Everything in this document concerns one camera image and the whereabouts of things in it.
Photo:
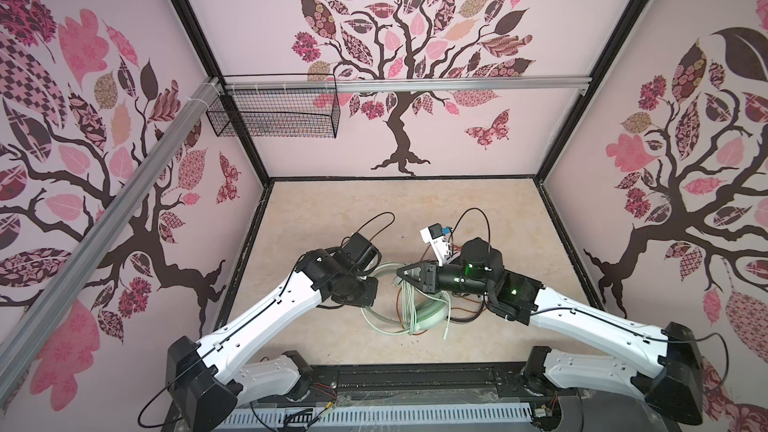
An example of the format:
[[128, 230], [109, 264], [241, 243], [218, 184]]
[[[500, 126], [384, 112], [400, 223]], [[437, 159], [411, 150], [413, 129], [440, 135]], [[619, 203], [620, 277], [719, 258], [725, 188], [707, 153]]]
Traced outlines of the mint green headphones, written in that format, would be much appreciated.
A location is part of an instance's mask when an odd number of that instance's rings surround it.
[[449, 335], [450, 321], [448, 314], [452, 306], [452, 300], [448, 292], [426, 294], [407, 284], [396, 275], [396, 270], [403, 263], [386, 262], [376, 267], [371, 276], [394, 276], [394, 284], [399, 288], [400, 299], [396, 302], [398, 319], [391, 319], [374, 311], [371, 307], [365, 307], [361, 314], [368, 326], [375, 332], [391, 336], [415, 336], [422, 332], [443, 328], [442, 339]]

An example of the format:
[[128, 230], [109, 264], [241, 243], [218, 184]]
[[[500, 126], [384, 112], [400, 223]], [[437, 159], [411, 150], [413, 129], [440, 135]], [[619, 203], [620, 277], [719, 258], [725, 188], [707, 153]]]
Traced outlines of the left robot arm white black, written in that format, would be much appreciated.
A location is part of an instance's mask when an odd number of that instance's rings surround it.
[[379, 250], [355, 233], [343, 245], [299, 257], [265, 298], [219, 329], [192, 340], [182, 336], [167, 352], [165, 389], [191, 431], [212, 431], [237, 407], [269, 396], [302, 397], [310, 366], [296, 351], [260, 365], [250, 359], [301, 315], [330, 300], [341, 307], [373, 304], [371, 277]]

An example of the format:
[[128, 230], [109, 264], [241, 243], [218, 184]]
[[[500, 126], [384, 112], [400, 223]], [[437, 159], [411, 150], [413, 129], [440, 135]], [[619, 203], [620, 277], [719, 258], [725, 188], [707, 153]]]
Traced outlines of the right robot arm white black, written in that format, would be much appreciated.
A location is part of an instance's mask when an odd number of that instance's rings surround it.
[[534, 347], [522, 369], [534, 395], [591, 389], [643, 401], [684, 425], [703, 422], [703, 370], [692, 331], [671, 322], [660, 328], [582, 304], [542, 282], [506, 269], [501, 253], [475, 238], [452, 257], [398, 268], [397, 276], [427, 295], [469, 293], [510, 322], [548, 329], [585, 343], [597, 354]]

